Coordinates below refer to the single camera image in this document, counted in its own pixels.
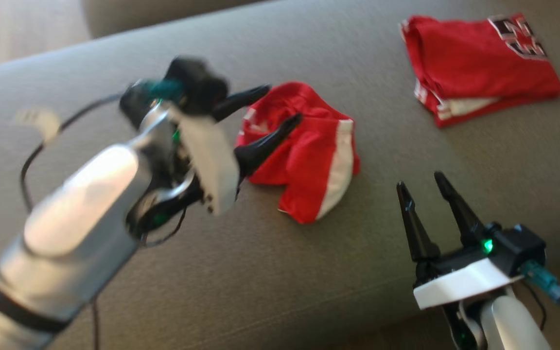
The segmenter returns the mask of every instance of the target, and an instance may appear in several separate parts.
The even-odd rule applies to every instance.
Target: red garment
[[[271,89],[243,119],[237,144],[249,144],[302,113],[301,124],[249,178],[255,184],[287,185],[279,210],[306,224],[325,215],[360,170],[354,122],[330,107],[307,84],[290,82]]]
[[[438,127],[560,96],[560,81],[522,14],[478,22],[414,16],[402,36],[414,94]]]

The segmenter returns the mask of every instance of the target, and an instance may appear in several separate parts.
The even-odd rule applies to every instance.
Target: white tag
[[[46,108],[30,108],[18,111],[14,120],[18,124],[37,128],[42,134],[43,144],[47,144],[60,132],[60,118],[54,111]]]

